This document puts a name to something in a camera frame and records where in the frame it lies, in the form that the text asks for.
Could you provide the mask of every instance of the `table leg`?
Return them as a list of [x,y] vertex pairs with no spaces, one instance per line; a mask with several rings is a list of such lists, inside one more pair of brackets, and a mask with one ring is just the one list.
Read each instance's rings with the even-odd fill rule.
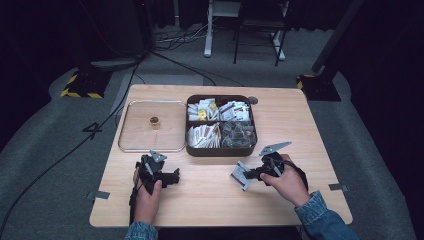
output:
[[213,0],[209,0],[209,9],[208,9],[208,31],[206,33],[206,42],[205,42],[205,57],[211,57],[212,55],[212,16],[213,16]]

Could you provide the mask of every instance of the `wooden table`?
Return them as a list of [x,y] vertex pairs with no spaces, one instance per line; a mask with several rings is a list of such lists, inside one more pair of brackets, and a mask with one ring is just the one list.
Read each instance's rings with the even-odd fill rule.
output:
[[[155,226],[276,226],[300,225],[294,206],[270,186],[253,181],[242,191],[229,175],[241,160],[250,168],[261,166],[263,147],[286,140],[286,153],[306,172],[310,192],[320,190],[328,207],[346,223],[352,216],[303,93],[298,89],[133,85],[126,106],[134,100],[187,100],[194,94],[255,96],[252,105],[258,143],[248,157],[192,157],[183,149],[164,153],[163,172],[180,168],[180,182],[164,188]],[[96,199],[90,223],[96,227],[128,226],[128,200],[133,187],[134,166],[143,153],[124,153],[118,147],[119,123],[99,191],[108,199]]]

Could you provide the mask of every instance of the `denim jacket sleeve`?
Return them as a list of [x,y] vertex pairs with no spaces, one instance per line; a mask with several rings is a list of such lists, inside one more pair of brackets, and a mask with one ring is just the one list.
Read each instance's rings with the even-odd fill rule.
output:
[[327,208],[319,191],[311,195],[312,198],[295,208],[295,212],[313,239],[359,239],[339,214]]
[[157,240],[158,231],[150,224],[144,222],[134,222],[128,228],[125,240]]

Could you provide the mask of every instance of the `transparent tray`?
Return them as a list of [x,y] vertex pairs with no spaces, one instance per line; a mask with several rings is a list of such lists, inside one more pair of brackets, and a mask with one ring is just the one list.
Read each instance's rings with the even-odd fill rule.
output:
[[118,140],[124,152],[178,152],[185,143],[186,104],[146,100],[128,104]]

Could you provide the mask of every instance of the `black cable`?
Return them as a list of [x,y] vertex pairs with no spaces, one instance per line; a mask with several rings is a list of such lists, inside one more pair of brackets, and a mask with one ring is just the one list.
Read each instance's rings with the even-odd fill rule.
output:
[[141,61],[139,61],[136,65],[136,67],[134,67],[133,72],[131,74],[131,78],[130,81],[128,83],[127,89],[125,91],[124,97],[121,99],[120,103],[118,104],[118,106],[113,110],[113,112],[100,124],[96,127],[96,129],[93,130],[92,133],[90,133],[90,135],[88,135],[84,140],[82,140],[79,144],[77,144],[71,151],[69,151],[68,153],[66,153],[63,157],[61,157],[59,160],[57,160],[55,163],[53,163],[50,167],[48,167],[46,170],[44,170],[44,172],[42,172],[40,175],[38,175],[37,178],[35,178],[22,192],[21,194],[15,199],[15,201],[13,202],[12,206],[10,206],[9,210],[6,213],[6,216],[3,219],[1,228],[0,228],[0,239],[3,235],[4,232],[4,228],[6,227],[6,223],[7,220],[9,219],[10,214],[12,213],[13,208],[16,206],[16,204],[18,204],[19,200],[22,198],[22,196],[38,181],[40,180],[44,175],[46,175],[46,173],[48,173],[52,168],[54,168],[56,165],[58,165],[59,163],[61,163],[63,160],[65,160],[68,156],[70,156],[73,152],[75,152],[79,147],[81,147],[88,139],[90,139],[92,137],[92,135],[94,135],[114,114],[116,111],[118,111],[119,106],[122,104],[122,102],[125,99],[125,96],[127,95],[129,88],[131,87],[131,82],[132,79],[134,77],[135,71],[137,70],[138,66],[140,65]]
[[213,84],[214,86],[216,86],[216,83],[215,83],[215,81],[214,81],[214,80],[212,80],[212,78],[210,78],[210,77],[206,76],[205,74],[203,74],[203,73],[201,73],[201,72],[199,72],[199,71],[197,71],[197,70],[195,70],[195,69],[193,69],[193,68],[191,68],[191,67],[187,66],[186,64],[182,64],[182,63],[180,63],[180,62],[177,62],[177,61],[175,61],[175,60],[172,60],[172,59],[170,59],[170,58],[168,58],[168,57],[165,57],[165,56],[163,56],[163,55],[161,55],[161,54],[159,54],[159,53],[156,53],[156,52],[154,52],[154,51],[150,51],[150,52],[151,52],[153,55],[155,55],[155,56],[157,56],[157,57],[159,57],[159,58],[162,58],[162,59],[168,60],[168,61],[170,61],[170,62],[172,62],[172,63],[175,63],[175,64],[177,64],[177,65],[179,65],[179,66],[181,66],[181,67],[183,67],[183,68],[187,68],[187,69],[189,69],[189,70],[191,70],[191,71],[193,71],[193,72],[195,72],[195,73],[197,73],[197,74],[202,75],[203,77],[205,77],[206,79],[208,79],[209,81],[211,81],[211,82],[212,82],[212,84]]
[[230,80],[230,81],[232,81],[232,82],[235,82],[235,83],[239,84],[239,85],[240,85],[240,86],[242,86],[242,87],[245,87],[245,86],[244,86],[243,84],[241,84],[240,82],[238,82],[238,81],[236,81],[236,80],[233,80],[233,79],[231,79],[231,78],[228,78],[228,77],[225,77],[225,76],[222,76],[222,75],[219,75],[219,74],[213,73],[213,72],[209,72],[209,71],[204,70],[204,69],[201,69],[201,68],[193,67],[193,66],[190,66],[190,65],[185,64],[185,63],[182,63],[182,64],[187,65],[187,66],[189,66],[189,67],[191,67],[191,68],[193,68],[193,69],[197,69],[197,70],[199,70],[199,71],[203,71],[203,72],[205,72],[205,73],[212,74],[212,75],[215,75],[215,76],[217,76],[217,77],[220,77],[220,78],[224,78],[224,79]]

